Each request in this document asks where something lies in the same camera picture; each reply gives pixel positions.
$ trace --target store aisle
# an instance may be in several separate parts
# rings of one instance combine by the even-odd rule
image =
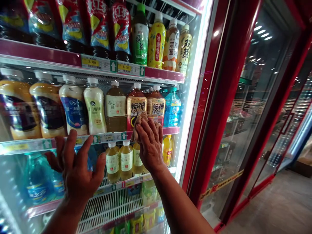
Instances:
[[[312,179],[282,171],[222,234],[311,234]]]

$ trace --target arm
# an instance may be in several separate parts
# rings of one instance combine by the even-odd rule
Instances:
[[[74,130],[71,130],[66,142],[62,137],[55,137],[57,158],[52,152],[45,154],[51,168],[63,173],[65,195],[43,234],[75,234],[88,200],[103,181],[106,154],[98,157],[95,172],[88,171],[88,150],[93,137],[89,136],[77,155],[74,151],[76,138]]]
[[[215,233],[163,163],[162,127],[157,130],[152,119],[142,119],[136,129],[142,140],[140,158],[154,179],[171,232]]]

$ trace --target person's right hand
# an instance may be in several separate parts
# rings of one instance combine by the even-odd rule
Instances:
[[[146,169],[151,174],[167,169],[162,157],[163,128],[160,126],[157,131],[154,120],[149,118],[148,122],[142,119],[141,125],[137,124],[136,129],[141,140],[140,158]]]

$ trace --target yellow tape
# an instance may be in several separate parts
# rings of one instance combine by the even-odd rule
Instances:
[[[199,196],[199,200],[203,200],[205,197],[209,196],[210,194],[218,191],[219,189],[221,189],[222,187],[226,186],[227,184],[231,183],[233,180],[236,180],[238,177],[240,177],[243,174],[244,170],[241,170],[240,172],[236,173],[235,175],[231,176],[230,178],[228,178],[225,181],[222,181],[219,184],[216,184],[214,186],[212,186],[211,188],[207,189],[206,192],[202,193]]]

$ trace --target beverage bottle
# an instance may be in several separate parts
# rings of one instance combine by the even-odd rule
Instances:
[[[56,0],[63,24],[63,41],[67,51],[87,53],[87,40],[81,0]]]
[[[84,100],[89,116],[90,134],[106,132],[104,116],[104,94],[98,87],[98,79],[88,77],[88,87],[84,90]]]
[[[147,110],[147,98],[140,88],[141,84],[135,83],[127,97],[127,131],[133,131],[137,116]]]
[[[145,17],[145,5],[136,6],[136,16],[132,21],[133,63],[147,66],[147,48],[149,41],[149,22]]]
[[[65,192],[62,174],[52,170],[51,181],[54,187],[56,198],[58,199],[62,198]]]
[[[170,20],[169,29],[166,31],[165,47],[163,50],[163,69],[175,71],[178,57],[179,30],[177,20]]]
[[[116,142],[109,142],[106,153],[106,170],[107,180],[111,184],[115,184],[120,179],[121,163],[119,160],[119,148],[116,146]]]
[[[176,127],[179,123],[181,101],[176,95],[176,87],[172,87],[170,93],[166,96],[164,127]]]
[[[109,9],[104,0],[87,0],[93,55],[109,59]]]
[[[63,75],[65,84],[59,89],[67,123],[67,133],[71,129],[77,131],[78,136],[88,135],[85,120],[85,101],[82,88],[76,85],[74,76]]]
[[[163,151],[162,151],[163,162],[166,164],[166,166],[170,165],[172,148],[173,142],[171,140],[171,135],[167,135],[166,138],[163,140]]]
[[[81,146],[76,146],[75,147],[75,153],[78,154],[79,150],[81,149]],[[92,161],[90,160],[90,156],[91,153],[90,153],[90,150],[88,151],[88,159],[87,159],[87,170],[88,171],[93,171],[93,165],[92,165]]]
[[[114,25],[114,55],[113,59],[130,62],[130,14],[124,0],[116,0],[111,7]]]
[[[29,34],[28,16],[23,0],[1,2],[0,37],[25,43],[33,42]]]
[[[143,173],[143,163],[140,158],[140,145],[135,142],[133,145],[133,174]]]
[[[121,161],[121,180],[127,180],[132,177],[133,150],[129,140],[123,141],[120,148]]]
[[[155,14],[154,23],[149,31],[148,63],[149,67],[162,68],[163,49],[165,45],[166,28],[163,25],[163,14],[159,11]]]
[[[55,49],[64,49],[54,0],[24,0],[29,15],[29,31],[33,43]]]
[[[192,43],[192,35],[189,33],[189,25],[186,24],[182,27],[180,42],[179,42],[179,50],[178,50],[178,59],[177,59],[177,72],[181,72],[184,75],[186,74],[186,69],[189,63],[189,52],[191,49]]]
[[[108,132],[127,130],[126,96],[118,81],[112,81],[111,89],[106,93],[106,113]]]
[[[154,85],[153,89],[147,98],[147,115],[163,126],[166,101],[159,92],[159,85]]]
[[[24,186],[33,205],[49,202],[54,198],[49,186],[47,171],[40,161],[41,154],[26,153],[27,165],[24,171]]]
[[[37,105],[41,119],[43,138],[66,136],[64,109],[59,98],[59,89],[52,85],[50,74],[35,72],[38,82],[33,84],[29,92]]]
[[[1,68],[5,77],[0,81],[0,102],[10,121],[14,140],[41,138],[40,118],[29,88],[18,70]]]

